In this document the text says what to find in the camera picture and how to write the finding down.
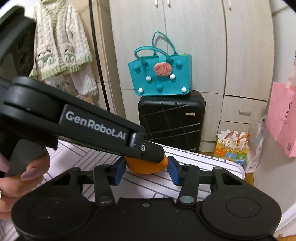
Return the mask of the person left hand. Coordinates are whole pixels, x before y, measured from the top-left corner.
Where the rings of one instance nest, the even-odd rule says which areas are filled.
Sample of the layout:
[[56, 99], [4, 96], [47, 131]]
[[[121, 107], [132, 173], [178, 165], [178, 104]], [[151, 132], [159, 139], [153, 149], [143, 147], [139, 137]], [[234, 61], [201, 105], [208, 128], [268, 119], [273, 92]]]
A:
[[49, 167], [50, 156], [45, 151], [41, 157], [27, 165], [25, 172], [1, 178], [1, 219], [11, 218], [13, 205], [42, 182]]

